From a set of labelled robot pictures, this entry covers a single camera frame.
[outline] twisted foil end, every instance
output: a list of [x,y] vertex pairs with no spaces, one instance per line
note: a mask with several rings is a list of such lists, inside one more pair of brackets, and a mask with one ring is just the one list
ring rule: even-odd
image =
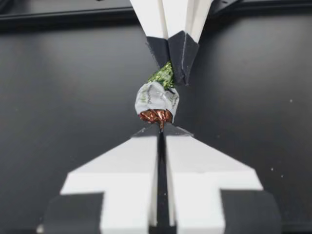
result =
[[158,122],[161,129],[164,128],[164,123],[172,123],[172,114],[168,110],[147,110],[139,114],[141,120],[148,123]]

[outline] white plastic part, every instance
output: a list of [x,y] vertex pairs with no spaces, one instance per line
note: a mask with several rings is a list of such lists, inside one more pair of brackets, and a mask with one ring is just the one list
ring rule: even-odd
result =
[[189,34],[193,38],[193,40],[198,43],[213,0],[193,0],[193,1],[194,1],[193,24]]
[[105,192],[101,233],[148,234],[156,224],[156,166],[157,137],[131,138],[70,172],[61,194]]
[[220,190],[263,189],[254,169],[191,136],[167,136],[166,146],[178,234],[224,233]]
[[194,0],[162,0],[168,37],[180,31],[190,33],[193,25]]
[[162,0],[130,0],[147,37],[168,38]]
[[143,84],[136,96],[136,113],[139,115],[149,109],[168,110],[174,120],[180,97],[175,88],[171,91],[165,90],[157,81]]

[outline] black background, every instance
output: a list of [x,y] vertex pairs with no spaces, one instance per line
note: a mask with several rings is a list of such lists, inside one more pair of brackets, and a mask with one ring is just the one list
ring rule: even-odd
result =
[[[286,228],[312,220],[311,24],[211,20],[178,88],[175,125],[254,167]],[[154,71],[138,22],[0,35],[0,226],[37,226],[69,171],[142,128],[134,101]]]

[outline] black plastic part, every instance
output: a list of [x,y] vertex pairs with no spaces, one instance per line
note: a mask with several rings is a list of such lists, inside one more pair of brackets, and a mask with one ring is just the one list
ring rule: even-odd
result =
[[235,4],[241,1],[242,0],[214,0],[211,4],[209,15],[217,16],[222,14],[223,11],[232,9]]
[[280,234],[281,217],[266,191],[222,190],[225,234]]
[[152,124],[150,127],[143,128],[134,134],[132,137],[157,137],[159,136],[160,128],[157,123]]
[[170,61],[168,41],[163,38],[146,37],[148,46],[159,68]]
[[184,74],[184,82],[186,85],[189,84],[191,69],[195,61],[198,49],[199,49],[198,43],[196,43],[189,34],[186,34],[183,46],[183,59],[182,59],[182,71]]
[[194,136],[192,133],[180,127],[175,127],[171,123],[165,123],[163,129],[164,136]]
[[60,195],[44,216],[45,234],[100,234],[103,193]]
[[184,73],[182,71],[185,34],[186,33],[184,31],[181,31],[168,39],[170,59],[174,71],[174,79],[176,85],[185,85]]
[[178,32],[168,39],[170,58],[174,70],[176,85],[188,85],[190,72],[199,45],[184,31]]

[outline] black surface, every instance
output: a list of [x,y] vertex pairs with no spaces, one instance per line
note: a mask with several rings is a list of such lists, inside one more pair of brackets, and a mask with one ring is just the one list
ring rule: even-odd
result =
[[100,234],[103,193],[59,195],[44,215],[45,234]]
[[153,37],[146,37],[146,40],[158,67],[164,67],[170,61],[168,41]]
[[[312,14],[205,26],[175,125],[254,167],[284,231],[312,230]],[[35,228],[67,173],[144,125],[139,25],[0,35],[0,226]]]
[[280,234],[281,217],[266,191],[221,191],[225,234]]

